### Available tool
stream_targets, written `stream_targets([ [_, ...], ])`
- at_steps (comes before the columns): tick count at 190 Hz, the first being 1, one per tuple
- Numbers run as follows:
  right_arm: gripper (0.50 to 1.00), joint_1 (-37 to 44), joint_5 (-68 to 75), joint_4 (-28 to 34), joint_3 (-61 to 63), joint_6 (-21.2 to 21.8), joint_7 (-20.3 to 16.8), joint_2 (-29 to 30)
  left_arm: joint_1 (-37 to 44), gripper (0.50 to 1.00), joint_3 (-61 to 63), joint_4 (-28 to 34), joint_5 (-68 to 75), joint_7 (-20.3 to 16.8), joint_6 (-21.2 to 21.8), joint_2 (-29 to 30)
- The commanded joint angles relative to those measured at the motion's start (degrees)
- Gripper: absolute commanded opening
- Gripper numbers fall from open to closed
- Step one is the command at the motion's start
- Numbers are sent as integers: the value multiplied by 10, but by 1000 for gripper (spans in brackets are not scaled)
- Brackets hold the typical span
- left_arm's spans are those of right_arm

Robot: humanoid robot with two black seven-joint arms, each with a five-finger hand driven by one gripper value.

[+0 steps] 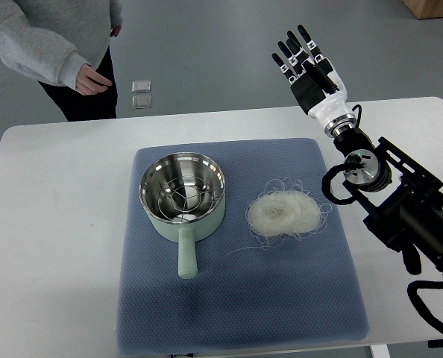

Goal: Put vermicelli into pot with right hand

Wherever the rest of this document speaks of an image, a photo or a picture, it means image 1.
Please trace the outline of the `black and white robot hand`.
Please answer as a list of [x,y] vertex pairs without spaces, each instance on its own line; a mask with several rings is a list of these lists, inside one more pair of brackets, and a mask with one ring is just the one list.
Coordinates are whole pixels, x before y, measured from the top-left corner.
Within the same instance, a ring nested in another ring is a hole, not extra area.
[[303,112],[334,138],[355,128],[359,119],[347,105],[348,91],[331,61],[303,25],[297,29],[298,34],[288,31],[287,39],[277,43],[283,55],[271,57]]

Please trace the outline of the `person's bare hand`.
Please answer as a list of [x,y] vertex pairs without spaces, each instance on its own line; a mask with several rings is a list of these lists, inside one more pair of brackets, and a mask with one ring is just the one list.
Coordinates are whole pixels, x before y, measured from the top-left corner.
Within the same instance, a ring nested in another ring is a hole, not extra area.
[[75,90],[81,95],[97,95],[107,91],[113,82],[84,64],[75,80]]

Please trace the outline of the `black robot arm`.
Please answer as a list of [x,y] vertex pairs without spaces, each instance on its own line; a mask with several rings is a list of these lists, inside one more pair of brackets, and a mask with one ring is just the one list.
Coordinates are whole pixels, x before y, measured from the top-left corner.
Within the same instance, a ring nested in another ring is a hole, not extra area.
[[333,144],[345,161],[322,178],[324,197],[358,202],[368,214],[364,225],[402,254],[410,274],[421,273],[422,254],[443,274],[443,183],[387,139],[374,146],[352,124],[333,131]]

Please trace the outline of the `person's far hand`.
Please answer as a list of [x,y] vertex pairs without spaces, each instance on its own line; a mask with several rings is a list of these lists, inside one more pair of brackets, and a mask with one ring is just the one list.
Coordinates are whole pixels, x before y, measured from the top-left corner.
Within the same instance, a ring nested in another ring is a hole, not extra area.
[[111,28],[110,37],[117,37],[120,34],[121,30],[122,30],[122,25],[117,25],[116,27]]

